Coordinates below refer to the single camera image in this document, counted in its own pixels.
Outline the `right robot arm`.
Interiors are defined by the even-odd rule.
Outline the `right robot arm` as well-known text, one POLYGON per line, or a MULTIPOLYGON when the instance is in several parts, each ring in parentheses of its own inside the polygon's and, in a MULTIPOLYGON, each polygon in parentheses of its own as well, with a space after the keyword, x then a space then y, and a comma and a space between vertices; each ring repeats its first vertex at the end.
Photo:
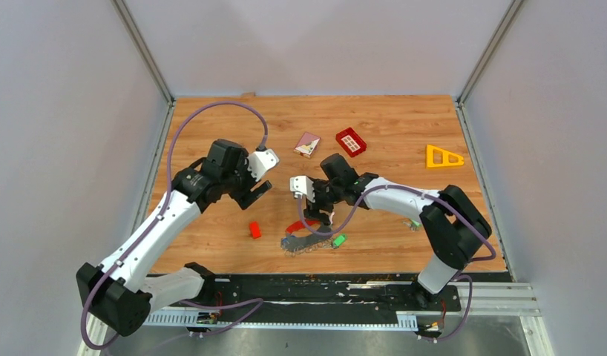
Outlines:
POLYGON ((377 174, 359 174, 340 154, 321 162, 325 178, 292 177, 289 188, 299 202, 303 218, 329 223, 335 205, 345 202, 353 210, 386 211, 405 217, 422 227, 433 256, 418 274, 413 288, 414 303, 432 309, 442 300, 442 289, 470 263, 476 252, 487 247, 489 259, 496 252, 488 242, 493 231, 467 194, 456 185, 427 190, 401 185, 377 174))

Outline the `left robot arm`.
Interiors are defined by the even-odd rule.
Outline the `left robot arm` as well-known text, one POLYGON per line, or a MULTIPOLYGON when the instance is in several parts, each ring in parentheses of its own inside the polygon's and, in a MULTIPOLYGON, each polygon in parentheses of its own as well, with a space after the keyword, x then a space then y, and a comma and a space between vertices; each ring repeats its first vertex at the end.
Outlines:
POLYGON ((247 209, 271 187, 263 176, 279 163, 268 148, 249 153, 243 146, 218 139, 209 152, 178 171, 154 211, 99 265, 84 263, 76 273, 85 312, 127 337, 147 317, 181 300, 210 305, 216 297, 213 274, 197 263, 160 277, 148 273, 186 226, 227 195, 247 209))

